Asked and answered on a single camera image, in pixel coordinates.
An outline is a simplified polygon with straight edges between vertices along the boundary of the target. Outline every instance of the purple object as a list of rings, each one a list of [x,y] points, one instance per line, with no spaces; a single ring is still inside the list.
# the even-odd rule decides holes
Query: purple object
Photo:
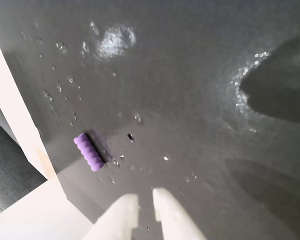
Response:
[[[87,163],[91,167],[92,171],[96,172],[104,166],[104,162],[85,133],[75,137],[73,141],[81,151],[81,154],[84,156],[85,160],[87,160]]]

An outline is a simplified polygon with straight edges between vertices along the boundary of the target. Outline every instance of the water droplet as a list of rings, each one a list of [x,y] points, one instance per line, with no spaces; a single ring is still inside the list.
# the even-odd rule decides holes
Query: water droplet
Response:
[[[55,111],[55,108],[51,103],[50,103],[50,110],[51,110],[52,113],[54,113],[54,111]]]
[[[117,160],[113,160],[113,164],[116,165],[117,167],[120,167],[120,164]]]
[[[90,52],[89,50],[89,46],[86,44],[85,41],[82,42],[82,50],[81,50],[81,55],[84,58],[86,56],[86,54],[88,54]]]
[[[97,35],[97,36],[99,35],[99,29],[94,21],[90,22],[90,28],[93,30],[95,35]]]
[[[212,184],[208,181],[205,181],[204,182],[204,186],[209,189],[211,192],[214,192],[215,191],[215,188],[212,186]]]
[[[142,118],[140,117],[139,114],[135,115],[135,116],[134,116],[134,119],[135,119],[136,122],[137,122],[138,124],[140,124],[140,125],[142,125],[142,124],[144,123],[143,120],[142,120]]]
[[[127,137],[131,140],[132,143],[135,141],[135,138],[130,133],[127,135]]]
[[[191,173],[191,175],[194,179],[197,179],[197,174],[194,171]]]
[[[62,87],[59,82],[56,83],[56,88],[59,90],[60,93],[62,92]]]
[[[76,115],[75,111],[73,109],[71,109],[71,112],[72,112],[74,120],[77,121],[77,115]]]
[[[62,54],[66,54],[67,53],[67,46],[63,42],[58,42],[55,45],[56,45],[56,47],[59,49],[59,51]]]
[[[40,38],[40,37],[37,37],[37,36],[34,38],[34,42],[35,42],[36,44],[42,44],[41,38]]]
[[[27,35],[22,31],[21,36],[23,37],[24,40],[27,40]]]
[[[54,101],[54,99],[53,99],[53,98],[50,96],[50,94],[47,93],[46,91],[43,91],[43,94],[44,94],[44,96],[45,96],[47,99],[49,99],[50,102],[53,102],[53,101]]]
[[[68,77],[68,81],[69,81],[71,84],[74,83],[74,79],[73,79],[71,76]]]

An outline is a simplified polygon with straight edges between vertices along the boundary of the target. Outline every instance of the dark gray plastic panel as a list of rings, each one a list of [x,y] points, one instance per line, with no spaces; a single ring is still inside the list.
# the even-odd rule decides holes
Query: dark gray plastic panel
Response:
[[[137,193],[160,239],[165,187],[208,239],[300,240],[300,0],[0,0],[0,47],[91,221]],[[92,172],[84,131],[120,167]]]

